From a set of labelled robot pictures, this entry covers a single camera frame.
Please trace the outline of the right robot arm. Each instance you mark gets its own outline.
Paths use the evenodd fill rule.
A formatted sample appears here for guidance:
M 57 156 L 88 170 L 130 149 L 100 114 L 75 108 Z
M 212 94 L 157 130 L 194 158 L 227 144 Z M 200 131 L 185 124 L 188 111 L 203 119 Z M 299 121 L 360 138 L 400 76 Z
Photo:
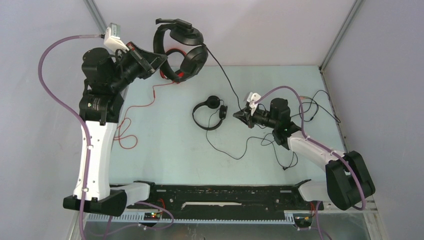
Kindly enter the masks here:
M 288 101 L 275 98 L 269 110 L 253 109 L 250 104 L 235 112 L 233 117 L 249 128 L 267 127 L 277 145 L 300 154 L 325 173 L 325 181 L 305 180 L 298 183 L 291 194 L 291 204 L 304 209 L 310 202 L 332 202 L 340 210 L 356 208 L 376 192 L 374 182 L 362 155 L 356 151 L 331 149 L 303 134 L 291 120 Z

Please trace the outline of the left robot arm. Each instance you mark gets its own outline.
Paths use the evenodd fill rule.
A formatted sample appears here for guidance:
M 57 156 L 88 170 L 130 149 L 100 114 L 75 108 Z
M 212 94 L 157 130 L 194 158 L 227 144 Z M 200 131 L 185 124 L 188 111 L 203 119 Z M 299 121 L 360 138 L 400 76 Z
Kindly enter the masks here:
M 144 182 L 119 187 L 109 183 L 110 156 L 118 127 L 124 92 L 135 79 L 147 79 L 167 60 L 165 54 L 149 52 L 129 42 L 110 54 L 103 47 L 87 51 L 82 58 L 84 90 L 79 102 L 82 119 L 80 170 L 73 194 L 63 207 L 86 213 L 118 217 L 127 206 L 140 202 L 153 208 L 158 194 Z

